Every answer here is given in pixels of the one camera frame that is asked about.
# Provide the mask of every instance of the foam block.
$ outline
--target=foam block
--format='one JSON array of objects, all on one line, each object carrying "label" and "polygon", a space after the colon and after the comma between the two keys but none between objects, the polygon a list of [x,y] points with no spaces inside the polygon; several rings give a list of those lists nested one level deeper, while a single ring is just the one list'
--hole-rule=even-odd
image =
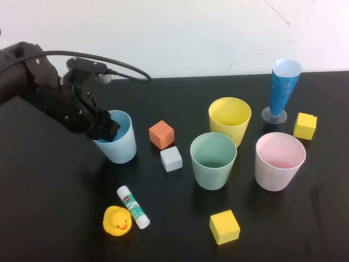
[{"label": "foam block", "polygon": [[240,227],[231,210],[212,215],[209,228],[218,245],[239,238]]},{"label": "foam block", "polygon": [[163,120],[149,128],[151,142],[161,150],[175,141],[175,131]]},{"label": "foam block", "polygon": [[293,136],[311,140],[316,129],[317,117],[304,113],[298,113],[294,124]]},{"label": "foam block", "polygon": [[160,155],[166,172],[174,171],[183,166],[182,157],[176,146],[162,150]]}]

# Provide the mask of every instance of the yellow block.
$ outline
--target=yellow block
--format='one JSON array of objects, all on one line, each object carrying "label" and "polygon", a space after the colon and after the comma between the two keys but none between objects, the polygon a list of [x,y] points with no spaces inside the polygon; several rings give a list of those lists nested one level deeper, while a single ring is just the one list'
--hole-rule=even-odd
[{"label": "yellow block", "polygon": [[239,238],[240,227],[231,210],[212,215],[209,228],[218,245]]},{"label": "yellow block", "polygon": [[211,132],[229,136],[238,147],[251,119],[250,106],[241,99],[223,97],[211,104],[208,114]]},{"label": "yellow block", "polygon": [[298,113],[296,123],[294,124],[293,136],[311,140],[316,129],[316,121],[316,116]]}]

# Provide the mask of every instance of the green cup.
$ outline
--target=green cup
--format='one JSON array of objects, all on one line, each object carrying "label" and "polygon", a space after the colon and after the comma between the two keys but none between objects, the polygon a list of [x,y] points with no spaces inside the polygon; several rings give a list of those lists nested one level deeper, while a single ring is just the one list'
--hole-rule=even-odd
[{"label": "green cup", "polygon": [[228,180],[237,148],[226,135],[206,133],[191,143],[190,155],[196,182],[204,189],[217,190]]}]

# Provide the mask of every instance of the white block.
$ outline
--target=white block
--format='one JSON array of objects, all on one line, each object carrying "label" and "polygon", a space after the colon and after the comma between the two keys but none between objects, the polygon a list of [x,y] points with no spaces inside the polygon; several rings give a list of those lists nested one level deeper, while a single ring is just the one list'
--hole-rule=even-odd
[{"label": "white block", "polygon": [[166,172],[174,171],[183,166],[182,157],[176,146],[162,150],[160,155]]}]

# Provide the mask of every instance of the blue cone cup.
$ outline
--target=blue cone cup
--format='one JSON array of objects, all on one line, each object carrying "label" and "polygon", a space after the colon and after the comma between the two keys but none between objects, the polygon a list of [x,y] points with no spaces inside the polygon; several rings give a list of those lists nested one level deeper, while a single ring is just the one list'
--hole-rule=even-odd
[{"label": "blue cone cup", "polygon": [[273,66],[270,107],[262,111],[264,120],[269,123],[283,123],[287,119],[284,108],[298,81],[302,67],[293,60],[280,59]]}]

